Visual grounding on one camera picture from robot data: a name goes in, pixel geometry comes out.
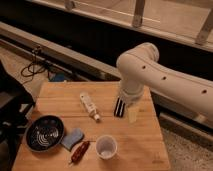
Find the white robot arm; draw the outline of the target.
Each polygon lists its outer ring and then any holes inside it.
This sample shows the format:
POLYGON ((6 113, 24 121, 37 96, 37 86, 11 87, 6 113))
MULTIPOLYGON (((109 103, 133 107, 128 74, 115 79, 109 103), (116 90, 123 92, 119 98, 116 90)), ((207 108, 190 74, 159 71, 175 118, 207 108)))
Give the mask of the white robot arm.
POLYGON ((169 69, 158 59, 157 47, 148 42, 122 53, 116 62, 121 74, 118 98, 130 106, 146 85, 213 121, 213 81, 169 69))

